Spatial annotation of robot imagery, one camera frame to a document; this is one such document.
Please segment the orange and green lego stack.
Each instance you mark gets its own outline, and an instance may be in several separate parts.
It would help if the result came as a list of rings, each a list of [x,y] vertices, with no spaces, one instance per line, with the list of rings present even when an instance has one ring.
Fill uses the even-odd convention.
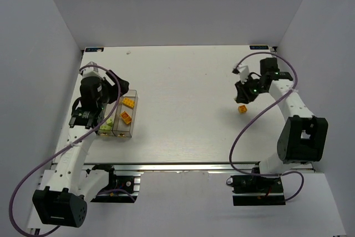
[[[131,98],[124,98],[122,101],[121,101],[122,105],[128,107],[128,108],[131,108],[131,109],[134,109],[135,107],[135,100],[131,99]]]

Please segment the large orange lego brick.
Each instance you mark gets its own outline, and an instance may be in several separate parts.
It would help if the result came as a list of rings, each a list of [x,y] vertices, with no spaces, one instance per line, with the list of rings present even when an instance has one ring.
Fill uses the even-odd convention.
[[[126,111],[120,113],[120,117],[126,125],[129,125],[132,121],[131,116]]]

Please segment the pale yellow small lego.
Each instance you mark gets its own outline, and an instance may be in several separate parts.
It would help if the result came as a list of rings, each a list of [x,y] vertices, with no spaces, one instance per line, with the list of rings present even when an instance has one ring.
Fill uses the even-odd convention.
[[[108,126],[113,126],[113,124],[114,124],[114,121],[111,119],[111,118],[109,118],[107,121],[106,121],[106,124],[108,125]]]

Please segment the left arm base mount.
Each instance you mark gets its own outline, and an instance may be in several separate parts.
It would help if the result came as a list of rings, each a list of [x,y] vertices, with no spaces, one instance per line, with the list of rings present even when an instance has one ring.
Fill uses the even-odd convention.
[[[109,173],[109,183],[99,191],[92,203],[133,203],[139,192],[140,175],[115,170],[114,165],[97,164],[86,169],[87,175],[95,170]]]

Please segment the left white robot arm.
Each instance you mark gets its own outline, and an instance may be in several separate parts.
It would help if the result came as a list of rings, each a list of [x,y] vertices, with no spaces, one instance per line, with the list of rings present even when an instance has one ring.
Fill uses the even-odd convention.
[[[87,204],[102,190],[117,182],[110,165],[93,167],[81,178],[82,167],[100,126],[105,122],[107,105],[118,105],[129,90],[129,82],[111,70],[102,77],[93,65],[81,70],[80,97],[71,111],[67,145],[54,174],[44,189],[36,190],[32,201],[43,224],[78,228],[87,215]]]

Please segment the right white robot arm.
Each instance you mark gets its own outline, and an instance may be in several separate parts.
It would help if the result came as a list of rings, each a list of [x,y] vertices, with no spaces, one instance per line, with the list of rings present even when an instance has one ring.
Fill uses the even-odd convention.
[[[314,115],[304,104],[296,91],[294,74],[281,71],[275,57],[260,60],[260,73],[256,78],[246,65],[238,64],[232,72],[240,78],[235,84],[236,103],[249,104],[260,94],[268,93],[285,120],[276,152],[258,164],[260,174],[283,174],[322,159],[328,121]]]

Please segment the green and lime lego stack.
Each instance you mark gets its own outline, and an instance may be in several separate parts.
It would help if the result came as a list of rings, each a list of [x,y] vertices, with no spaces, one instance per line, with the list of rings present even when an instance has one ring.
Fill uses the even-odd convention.
[[[112,129],[112,127],[108,126],[108,125],[101,125],[100,126],[100,130],[104,131],[104,132],[111,131],[111,129]]]

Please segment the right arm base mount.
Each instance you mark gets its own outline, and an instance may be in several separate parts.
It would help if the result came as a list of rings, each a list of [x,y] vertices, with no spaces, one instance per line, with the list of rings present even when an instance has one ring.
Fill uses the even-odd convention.
[[[232,188],[234,206],[278,206],[285,205],[281,177],[255,175],[232,175],[226,180]]]

